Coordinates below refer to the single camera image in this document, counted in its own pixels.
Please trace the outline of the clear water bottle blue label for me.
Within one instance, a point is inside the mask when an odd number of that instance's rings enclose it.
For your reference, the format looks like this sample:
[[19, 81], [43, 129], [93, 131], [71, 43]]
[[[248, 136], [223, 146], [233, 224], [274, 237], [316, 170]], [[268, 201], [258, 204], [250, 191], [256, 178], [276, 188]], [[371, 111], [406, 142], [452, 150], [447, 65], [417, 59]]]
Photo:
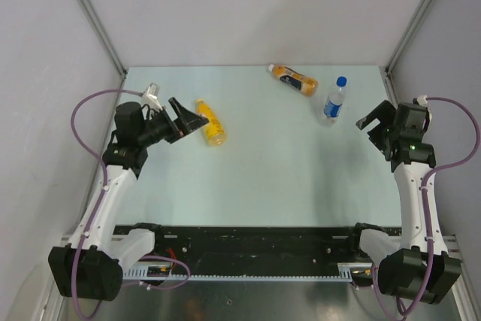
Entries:
[[323, 125], [331, 126], [336, 123], [340, 110], [345, 102], [345, 98], [346, 86], [338, 87], [335, 82], [328, 91], [325, 105], [322, 109], [321, 122]]

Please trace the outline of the blue bottle cap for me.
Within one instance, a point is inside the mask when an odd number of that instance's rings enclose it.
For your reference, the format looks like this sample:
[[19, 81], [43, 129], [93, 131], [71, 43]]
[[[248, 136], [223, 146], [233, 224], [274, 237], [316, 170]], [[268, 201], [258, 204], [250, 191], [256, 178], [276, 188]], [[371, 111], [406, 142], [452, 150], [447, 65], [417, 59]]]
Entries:
[[339, 77], [336, 81], [336, 85], [338, 87], [345, 87], [347, 83], [347, 79], [345, 77]]

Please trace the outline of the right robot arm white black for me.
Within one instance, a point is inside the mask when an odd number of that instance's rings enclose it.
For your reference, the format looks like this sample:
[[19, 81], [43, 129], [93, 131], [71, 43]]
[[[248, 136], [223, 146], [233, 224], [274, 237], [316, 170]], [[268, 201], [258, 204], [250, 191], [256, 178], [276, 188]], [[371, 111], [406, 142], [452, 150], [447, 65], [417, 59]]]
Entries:
[[357, 224], [359, 236], [348, 240], [348, 256], [377, 267], [384, 295], [438, 304], [461, 275], [461, 262], [448, 254], [440, 233], [434, 197], [434, 148], [422, 139], [428, 129], [427, 107], [382, 101], [357, 123], [389, 162], [401, 204], [401, 239], [394, 242], [379, 226]]

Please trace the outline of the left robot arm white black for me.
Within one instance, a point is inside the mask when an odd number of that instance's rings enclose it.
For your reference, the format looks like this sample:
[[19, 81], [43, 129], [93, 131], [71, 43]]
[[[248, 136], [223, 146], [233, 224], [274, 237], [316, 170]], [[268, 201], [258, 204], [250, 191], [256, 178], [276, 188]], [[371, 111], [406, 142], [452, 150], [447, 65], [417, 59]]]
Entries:
[[128, 101], [116, 107], [115, 129], [101, 158], [101, 180], [80, 225], [64, 247], [48, 256], [59, 293], [69, 298], [112, 301], [123, 275], [146, 256], [156, 261], [165, 255], [166, 243], [150, 230], [131, 230], [113, 241], [116, 215], [127, 191], [138, 181], [147, 149], [160, 141], [173, 144], [208, 124], [209, 120], [183, 107], [176, 98], [171, 119], [154, 96], [142, 102]]

